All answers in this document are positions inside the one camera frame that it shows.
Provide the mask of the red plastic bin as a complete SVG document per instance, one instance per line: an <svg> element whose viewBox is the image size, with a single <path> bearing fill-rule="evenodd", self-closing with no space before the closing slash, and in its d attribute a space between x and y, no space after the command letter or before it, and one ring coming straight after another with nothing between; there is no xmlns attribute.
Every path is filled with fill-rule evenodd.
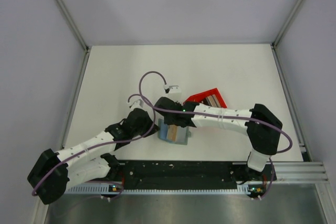
<svg viewBox="0 0 336 224"><path fill-rule="evenodd" d="M221 93L219 92L219 90L217 88L213 88L213 89L210 89L210 90L203 91L201 93L194 94L194 95L188 97L183 103L185 103L185 102L202 103L201 101L205 97L210 96L210 95L213 95L215 97L216 101L220 104L220 108L227 108L227 105L226 105L224 99L222 98Z"/></svg>

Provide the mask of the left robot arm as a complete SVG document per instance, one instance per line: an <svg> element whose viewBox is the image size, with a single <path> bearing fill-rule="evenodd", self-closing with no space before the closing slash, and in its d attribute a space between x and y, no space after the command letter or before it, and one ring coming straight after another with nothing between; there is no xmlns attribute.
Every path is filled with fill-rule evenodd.
<svg viewBox="0 0 336 224"><path fill-rule="evenodd" d="M82 183L116 179L120 164L112 152L158 130L147 111L136 108L127 118L107 126L81 144L56 152L43 151L27 177L33 188L32 195L48 205Z"/></svg>

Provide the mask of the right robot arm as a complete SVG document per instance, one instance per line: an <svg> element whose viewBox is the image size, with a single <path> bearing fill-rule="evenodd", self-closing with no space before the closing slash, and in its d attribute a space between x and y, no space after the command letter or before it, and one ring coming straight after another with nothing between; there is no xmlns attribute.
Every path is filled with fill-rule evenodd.
<svg viewBox="0 0 336 224"><path fill-rule="evenodd" d="M155 104L167 125L180 127L216 127L247 136L252 149L245 174L252 180L264 174L269 158L277 153L282 122L263 104L249 110L216 108L198 102L183 104L161 97Z"/></svg>

